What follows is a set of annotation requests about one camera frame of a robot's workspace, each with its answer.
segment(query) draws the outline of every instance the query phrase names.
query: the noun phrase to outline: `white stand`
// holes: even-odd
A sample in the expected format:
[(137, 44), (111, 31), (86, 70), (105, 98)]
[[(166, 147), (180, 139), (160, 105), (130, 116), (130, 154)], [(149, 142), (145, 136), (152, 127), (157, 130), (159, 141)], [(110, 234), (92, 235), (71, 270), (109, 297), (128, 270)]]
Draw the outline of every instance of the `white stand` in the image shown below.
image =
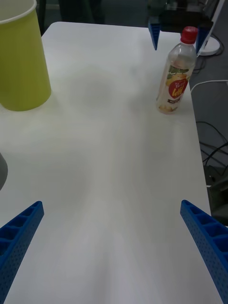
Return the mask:
[(213, 37), (210, 37), (204, 49), (202, 50), (200, 56), (214, 55), (218, 52), (219, 48), (220, 48), (220, 43)]
[(212, 17), (212, 20), (211, 20), (211, 21), (213, 21), (214, 24), (213, 24), (212, 28), (210, 29), (210, 32), (209, 32), (207, 38), (205, 39), (201, 49), (199, 50), (197, 56), (214, 55), (219, 50), (220, 43), (216, 39), (212, 38), (210, 35), (215, 27), (216, 21), (219, 17), (219, 14), (221, 12), (224, 2), (225, 2), (225, 0), (219, 0), (219, 3), (216, 7), (214, 16)]

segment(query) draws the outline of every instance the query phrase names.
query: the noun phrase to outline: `table surface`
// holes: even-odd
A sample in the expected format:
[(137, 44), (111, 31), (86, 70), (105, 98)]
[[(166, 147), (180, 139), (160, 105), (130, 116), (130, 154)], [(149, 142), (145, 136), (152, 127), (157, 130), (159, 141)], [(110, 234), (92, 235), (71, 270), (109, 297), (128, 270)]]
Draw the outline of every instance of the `table surface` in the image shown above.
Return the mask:
[(221, 303), (181, 216), (209, 203), (187, 87), (166, 116), (155, 98), (179, 34), (55, 23), (43, 36), (50, 99), (0, 109), (9, 175), (0, 224), (36, 200), (45, 216), (5, 303)]

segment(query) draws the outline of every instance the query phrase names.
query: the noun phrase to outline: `plastic bottle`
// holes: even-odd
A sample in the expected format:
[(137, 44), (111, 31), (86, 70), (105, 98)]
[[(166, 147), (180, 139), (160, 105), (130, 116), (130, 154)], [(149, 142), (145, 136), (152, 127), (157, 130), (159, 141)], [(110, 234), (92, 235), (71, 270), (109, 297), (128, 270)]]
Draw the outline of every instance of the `plastic bottle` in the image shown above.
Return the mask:
[(165, 114), (173, 113), (179, 106), (184, 90), (196, 64), (193, 44), (197, 28), (185, 27), (180, 43), (168, 54), (157, 97), (157, 108)]

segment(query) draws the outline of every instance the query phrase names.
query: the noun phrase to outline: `yellow cup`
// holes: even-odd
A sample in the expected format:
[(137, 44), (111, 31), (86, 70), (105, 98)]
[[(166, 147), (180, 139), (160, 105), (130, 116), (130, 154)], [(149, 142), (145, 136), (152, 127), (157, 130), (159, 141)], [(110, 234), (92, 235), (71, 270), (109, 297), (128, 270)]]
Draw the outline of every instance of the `yellow cup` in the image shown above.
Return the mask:
[(0, 0), (0, 102), (13, 111), (38, 107), (51, 87), (35, 0)]

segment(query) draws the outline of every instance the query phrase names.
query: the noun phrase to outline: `blue perforated plastic part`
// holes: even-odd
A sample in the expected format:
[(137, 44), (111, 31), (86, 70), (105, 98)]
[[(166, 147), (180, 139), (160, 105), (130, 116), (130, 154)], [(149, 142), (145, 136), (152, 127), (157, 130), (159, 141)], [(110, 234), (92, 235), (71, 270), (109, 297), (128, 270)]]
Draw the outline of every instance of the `blue perforated plastic part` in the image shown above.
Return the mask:
[(187, 200), (180, 212), (223, 303), (228, 304), (228, 228)]
[(151, 24), (150, 22), (148, 23), (148, 29), (151, 34), (152, 42), (154, 49), (157, 50), (158, 47), (158, 39), (159, 39), (159, 34), (161, 30), (160, 24)]
[(209, 30), (207, 28), (198, 27), (198, 34), (196, 39), (196, 53), (199, 52), (208, 34), (209, 34)]
[(0, 229), (0, 304), (5, 301), (43, 216), (42, 202), (37, 201)]

